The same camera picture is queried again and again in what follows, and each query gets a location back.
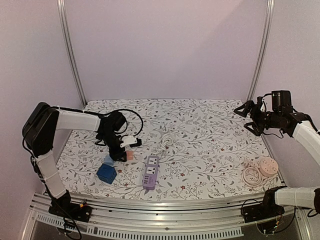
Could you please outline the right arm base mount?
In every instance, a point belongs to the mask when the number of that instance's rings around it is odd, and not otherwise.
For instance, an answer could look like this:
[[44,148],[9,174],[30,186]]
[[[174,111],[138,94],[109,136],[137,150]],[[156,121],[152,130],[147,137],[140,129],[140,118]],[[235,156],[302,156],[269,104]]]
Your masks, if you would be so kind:
[[242,206],[240,213],[245,223],[251,223],[281,216],[285,213],[285,209],[283,206],[276,205],[275,203],[257,203]]

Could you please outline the light blue plug adapter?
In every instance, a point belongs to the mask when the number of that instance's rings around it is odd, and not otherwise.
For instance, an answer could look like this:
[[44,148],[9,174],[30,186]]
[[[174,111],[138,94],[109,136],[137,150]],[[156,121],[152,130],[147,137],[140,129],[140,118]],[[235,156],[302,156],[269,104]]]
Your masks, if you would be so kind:
[[103,163],[104,163],[105,165],[108,165],[108,166],[113,167],[114,164],[115,164],[115,161],[114,161],[109,155],[107,155],[107,156],[104,158]]

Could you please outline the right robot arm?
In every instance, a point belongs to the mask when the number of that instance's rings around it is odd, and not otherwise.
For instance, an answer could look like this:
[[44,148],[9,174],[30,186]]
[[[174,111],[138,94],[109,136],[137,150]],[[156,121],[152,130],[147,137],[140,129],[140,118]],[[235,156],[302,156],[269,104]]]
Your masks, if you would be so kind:
[[[257,97],[256,102],[248,100],[233,112],[244,118],[250,117],[251,122],[246,123],[244,128],[255,136],[265,135],[265,130],[278,129],[282,134],[295,139],[317,164],[320,163],[320,130],[308,114],[294,109],[290,91],[274,90]],[[262,218],[269,218],[278,210],[278,206],[306,208],[319,213],[320,188],[279,188],[259,206],[258,213]]]

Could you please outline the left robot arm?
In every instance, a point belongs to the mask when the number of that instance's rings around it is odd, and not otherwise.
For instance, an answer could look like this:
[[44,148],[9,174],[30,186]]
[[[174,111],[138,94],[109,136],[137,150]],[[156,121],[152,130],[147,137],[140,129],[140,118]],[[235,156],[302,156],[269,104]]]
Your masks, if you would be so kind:
[[53,154],[53,143],[57,130],[81,130],[95,132],[114,161],[125,162],[127,153],[121,145],[117,132],[126,120],[119,111],[107,114],[79,109],[59,108],[40,102],[22,129],[22,145],[31,153],[34,169],[42,177],[52,201],[52,206],[63,216],[74,213],[69,191],[64,186]]

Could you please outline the purple power strip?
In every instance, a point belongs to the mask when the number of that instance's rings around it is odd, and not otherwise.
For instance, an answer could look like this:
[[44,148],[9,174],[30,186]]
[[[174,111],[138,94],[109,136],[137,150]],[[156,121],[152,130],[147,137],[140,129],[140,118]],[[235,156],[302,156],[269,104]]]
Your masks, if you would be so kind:
[[154,190],[158,176],[160,158],[150,155],[145,164],[145,171],[142,179],[142,186],[145,190]]

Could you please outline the pink plug adapter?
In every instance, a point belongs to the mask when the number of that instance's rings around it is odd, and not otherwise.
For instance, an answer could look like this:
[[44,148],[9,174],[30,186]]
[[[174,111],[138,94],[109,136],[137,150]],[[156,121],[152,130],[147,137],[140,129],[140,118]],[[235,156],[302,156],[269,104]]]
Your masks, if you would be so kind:
[[134,152],[131,151],[131,150],[126,151],[126,159],[127,159],[128,161],[133,160],[133,159],[134,159]]

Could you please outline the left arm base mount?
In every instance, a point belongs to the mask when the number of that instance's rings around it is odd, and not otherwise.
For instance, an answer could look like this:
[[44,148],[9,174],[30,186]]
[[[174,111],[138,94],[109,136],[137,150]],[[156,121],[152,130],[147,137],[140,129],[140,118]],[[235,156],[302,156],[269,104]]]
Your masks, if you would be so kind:
[[51,206],[48,212],[52,215],[59,217],[65,217],[88,223],[92,214],[92,207],[87,204],[87,200],[84,199],[80,203],[73,203],[68,198],[53,198],[51,200]]

